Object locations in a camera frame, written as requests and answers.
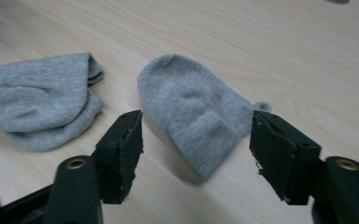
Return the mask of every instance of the folded sock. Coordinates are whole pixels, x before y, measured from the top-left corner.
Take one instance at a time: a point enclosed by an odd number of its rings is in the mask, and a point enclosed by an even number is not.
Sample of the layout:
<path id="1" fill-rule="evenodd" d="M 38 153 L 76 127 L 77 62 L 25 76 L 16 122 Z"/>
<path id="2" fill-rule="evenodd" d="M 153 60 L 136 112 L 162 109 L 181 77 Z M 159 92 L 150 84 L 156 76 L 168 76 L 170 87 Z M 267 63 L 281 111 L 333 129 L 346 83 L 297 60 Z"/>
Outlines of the folded sock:
<path id="1" fill-rule="evenodd" d="M 252 105 L 202 64 L 163 55 L 138 77 L 145 112 L 195 173 L 207 180 L 239 140 L 250 132 Z"/>
<path id="2" fill-rule="evenodd" d="M 103 107 L 88 85 L 103 78 L 90 53 L 0 66 L 0 130 L 22 147 L 46 150 L 83 133 Z"/>

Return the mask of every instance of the wooden table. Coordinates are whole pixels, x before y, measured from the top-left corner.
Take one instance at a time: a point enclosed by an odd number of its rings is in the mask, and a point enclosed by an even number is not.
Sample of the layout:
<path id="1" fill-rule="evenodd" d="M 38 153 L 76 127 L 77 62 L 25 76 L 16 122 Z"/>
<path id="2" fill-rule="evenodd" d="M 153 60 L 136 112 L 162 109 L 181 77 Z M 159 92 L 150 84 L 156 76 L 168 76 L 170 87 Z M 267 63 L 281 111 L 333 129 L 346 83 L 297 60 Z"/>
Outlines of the wooden table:
<path id="1" fill-rule="evenodd" d="M 61 161 L 89 155 L 119 115 L 142 109 L 138 74 L 166 53 L 203 63 L 253 103 L 270 102 L 323 146 L 322 159 L 359 161 L 359 0 L 0 0 L 0 64 L 85 51 L 104 67 L 91 87 L 102 113 L 46 152 L 0 131 L 1 204 L 51 184 Z M 131 193 L 103 206 L 105 223 L 312 223 L 312 200 L 288 206 L 257 174 L 249 135 L 201 184 L 147 116 L 143 132 Z"/>

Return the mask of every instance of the sock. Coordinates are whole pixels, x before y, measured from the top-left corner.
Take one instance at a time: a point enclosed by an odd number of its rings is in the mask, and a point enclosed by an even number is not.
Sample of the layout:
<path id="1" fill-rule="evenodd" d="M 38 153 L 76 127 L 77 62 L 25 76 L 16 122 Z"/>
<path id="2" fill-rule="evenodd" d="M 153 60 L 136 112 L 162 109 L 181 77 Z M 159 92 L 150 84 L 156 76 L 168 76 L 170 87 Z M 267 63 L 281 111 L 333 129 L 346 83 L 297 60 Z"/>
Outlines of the sock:
<path id="1" fill-rule="evenodd" d="M 202 64 L 163 55 L 138 77 L 145 112 L 173 148 L 207 180 L 239 140 L 250 132 L 252 105 Z"/>
<path id="2" fill-rule="evenodd" d="M 88 90 L 102 78 L 90 53 L 1 65 L 0 130 L 28 149 L 62 145 L 102 109 L 102 101 Z"/>

